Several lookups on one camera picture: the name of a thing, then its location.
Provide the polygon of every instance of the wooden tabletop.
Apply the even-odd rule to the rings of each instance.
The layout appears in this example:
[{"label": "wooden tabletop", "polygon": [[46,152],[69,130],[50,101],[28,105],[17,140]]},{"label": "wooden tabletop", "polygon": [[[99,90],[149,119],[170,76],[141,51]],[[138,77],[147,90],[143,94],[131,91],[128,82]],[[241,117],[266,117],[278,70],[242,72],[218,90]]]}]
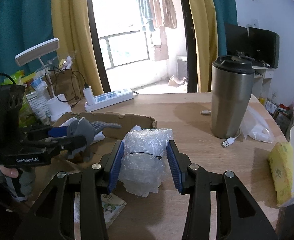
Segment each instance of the wooden tabletop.
[{"label": "wooden tabletop", "polygon": [[[252,96],[249,105],[267,121],[276,141],[286,141],[279,127]],[[80,102],[73,112],[84,111]],[[229,147],[223,148],[221,139],[210,130],[210,116],[200,111],[211,109],[211,93],[181,93],[137,95],[133,100],[100,109],[96,112],[116,112],[152,116],[157,128],[170,128],[180,152],[189,156],[207,171],[222,174],[226,170],[236,173],[258,202],[275,228],[279,209],[267,155],[274,144],[255,141],[242,136]],[[116,239],[172,239],[180,240],[186,220],[189,195],[180,195],[171,180],[165,181],[157,194],[147,198],[128,193],[118,182],[114,194],[127,205],[108,229],[111,240]],[[216,203],[212,193],[210,239],[216,239]]]}]

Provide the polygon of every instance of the metal bolt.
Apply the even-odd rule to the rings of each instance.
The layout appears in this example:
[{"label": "metal bolt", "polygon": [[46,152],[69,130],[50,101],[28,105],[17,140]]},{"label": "metal bolt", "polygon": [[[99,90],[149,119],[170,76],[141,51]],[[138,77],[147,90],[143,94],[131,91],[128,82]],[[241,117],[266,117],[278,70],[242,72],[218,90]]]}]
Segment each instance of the metal bolt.
[{"label": "metal bolt", "polygon": [[60,178],[60,179],[65,177],[65,176],[66,176],[66,172],[60,171],[60,172],[57,173],[57,177]]},{"label": "metal bolt", "polygon": [[228,178],[232,178],[235,175],[232,171],[226,171],[225,174]]},{"label": "metal bolt", "polygon": [[192,163],[192,164],[189,165],[189,168],[196,171],[196,170],[198,170],[199,166],[198,166],[198,164]]},{"label": "metal bolt", "polygon": [[91,167],[92,167],[93,170],[99,170],[102,166],[99,163],[95,163]]}]

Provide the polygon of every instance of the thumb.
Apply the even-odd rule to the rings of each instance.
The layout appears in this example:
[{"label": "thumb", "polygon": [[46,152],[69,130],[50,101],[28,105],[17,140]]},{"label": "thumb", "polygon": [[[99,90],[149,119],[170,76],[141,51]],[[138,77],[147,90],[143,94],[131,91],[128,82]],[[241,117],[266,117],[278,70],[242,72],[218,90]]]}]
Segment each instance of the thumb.
[{"label": "thumb", "polygon": [[7,177],[17,178],[19,173],[16,169],[9,169],[4,167],[4,165],[0,165],[0,171]]}]

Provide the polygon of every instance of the teal curtain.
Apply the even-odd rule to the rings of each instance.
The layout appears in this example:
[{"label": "teal curtain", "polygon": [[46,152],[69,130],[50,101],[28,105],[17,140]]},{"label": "teal curtain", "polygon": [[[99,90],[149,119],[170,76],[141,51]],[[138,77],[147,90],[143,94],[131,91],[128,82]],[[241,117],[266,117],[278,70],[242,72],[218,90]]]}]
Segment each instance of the teal curtain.
[{"label": "teal curtain", "polygon": [[[53,37],[51,0],[0,0],[0,72],[34,72],[41,67],[38,60],[18,67],[15,56]],[[52,52],[42,59],[46,62],[55,56]]]},{"label": "teal curtain", "polygon": [[213,0],[216,10],[218,33],[218,56],[227,54],[224,23],[237,25],[237,10],[235,0]]}]

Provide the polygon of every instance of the black tumbler lid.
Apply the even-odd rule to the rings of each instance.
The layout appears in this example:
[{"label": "black tumbler lid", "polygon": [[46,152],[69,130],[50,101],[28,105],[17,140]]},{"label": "black tumbler lid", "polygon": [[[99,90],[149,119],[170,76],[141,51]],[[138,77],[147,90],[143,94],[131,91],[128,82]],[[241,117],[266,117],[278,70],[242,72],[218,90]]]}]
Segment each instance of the black tumbler lid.
[{"label": "black tumbler lid", "polygon": [[213,66],[221,70],[238,73],[238,74],[251,75],[255,73],[255,70],[253,69],[253,66],[252,66],[252,62],[241,56],[218,57],[213,62]]}]

